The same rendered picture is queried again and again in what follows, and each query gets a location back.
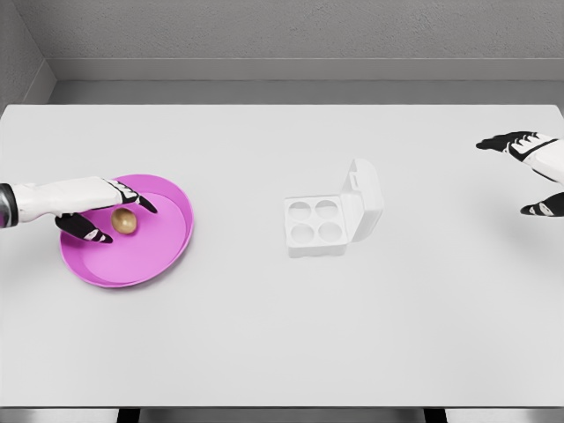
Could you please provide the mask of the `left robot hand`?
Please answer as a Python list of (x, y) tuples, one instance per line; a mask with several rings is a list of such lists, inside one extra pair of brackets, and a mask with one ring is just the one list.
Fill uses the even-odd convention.
[(111, 208), (119, 204), (139, 204), (151, 213), (157, 208), (131, 187), (117, 180), (98, 176), (72, 179), (54, 184), (56, 226), (83, 241), (111, 244), (113, 238), (82, 215), (83, 212)]

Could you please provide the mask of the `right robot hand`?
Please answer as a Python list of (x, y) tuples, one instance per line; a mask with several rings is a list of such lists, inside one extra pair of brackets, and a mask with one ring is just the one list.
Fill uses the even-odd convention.
[[(514, 131), (485, 138), (476, 143), (480, 150), (505, 153), (528, 166), (535, 174), (564, 187), (564, 139), (535, 131)], [(527, 204), (520, 213), (528, 216), (564, 217), (564, 191), (535, 204)]]

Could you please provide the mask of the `brown egg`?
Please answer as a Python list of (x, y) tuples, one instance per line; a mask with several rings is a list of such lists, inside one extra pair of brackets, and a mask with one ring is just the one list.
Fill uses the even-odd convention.
[(127, 208), (117, 208), (111, 213), (111, 225), (119, 234), (134, 234), (137, 230), (137, 217)]

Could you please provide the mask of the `white egg box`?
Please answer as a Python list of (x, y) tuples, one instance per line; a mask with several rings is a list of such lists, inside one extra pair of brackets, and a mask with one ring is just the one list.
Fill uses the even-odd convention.
[(384, 211), (375, 166), (355, 159), (338, 194), (284, 200), (286, 246), (291, 258), (340, 256), (365, 240)]

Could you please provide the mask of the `pink round plate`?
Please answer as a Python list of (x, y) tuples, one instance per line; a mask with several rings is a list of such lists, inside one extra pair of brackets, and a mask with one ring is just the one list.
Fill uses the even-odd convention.
[(84, 216), (113, 238), (110, 244), (60, 233), (67, 268), (95, 286), (133, 286), (158, 276), (183, 253), (193, 232), (190, 200), (173, 182), (150, 174), (129, 174), (117, 180), (147, 198), (158, 211), (150, 213), (138, 204), (126, 204), (137, 218), (133, 234), (119, 234), (112, 227), (111, 214), (117, 206), (86, 211)]

